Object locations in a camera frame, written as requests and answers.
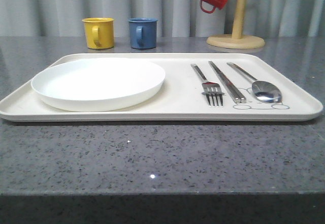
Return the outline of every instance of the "spoon handle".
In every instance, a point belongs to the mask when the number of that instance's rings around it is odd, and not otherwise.
[[[242,69],[240,66],[232,63],[232,62],[227,62],[227,64],[229,66],[231,66],[232,68],[234,69],[238,69],[240,72],[242,72],[243,74],[245,74],[247,77],[249,77],[250,79],[254,80],[254,81],[257,81],[256,78],[254,78],[252,75],[250,75],[248,72],[246,72],[244,69]]]

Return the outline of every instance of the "mug stand base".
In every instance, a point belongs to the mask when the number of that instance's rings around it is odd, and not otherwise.
[[[209,45],[230,49],[255,49],[265,45],[262,38],[243,35],[241,39],[233,39],[232,35],[213,35],[207,39]]]

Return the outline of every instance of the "yellow mug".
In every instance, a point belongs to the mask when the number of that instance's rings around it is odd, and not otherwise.
[[[113,18],[92,17],[84,18],[82,21],[88,48],[108,49],[114,47]]]

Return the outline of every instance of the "fork handle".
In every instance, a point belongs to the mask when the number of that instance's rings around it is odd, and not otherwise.
[[[200,78],[204,81],[204,82],[208,82],[207,78],[204,76],[204,74],[202,73],[201,69],[198,67],[198,65],[196,64],[191,64],[191,66],[193,67],[193,69],[199,74]]]

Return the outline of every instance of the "wooden mug stand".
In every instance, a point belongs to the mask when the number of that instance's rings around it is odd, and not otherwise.
[[[233,32],[230,35],[213,35],[207,39],[209,45],[230,49],[254,49],[263,47],[265,42],[256,36],[243,35],[246,0],[237,0]]]

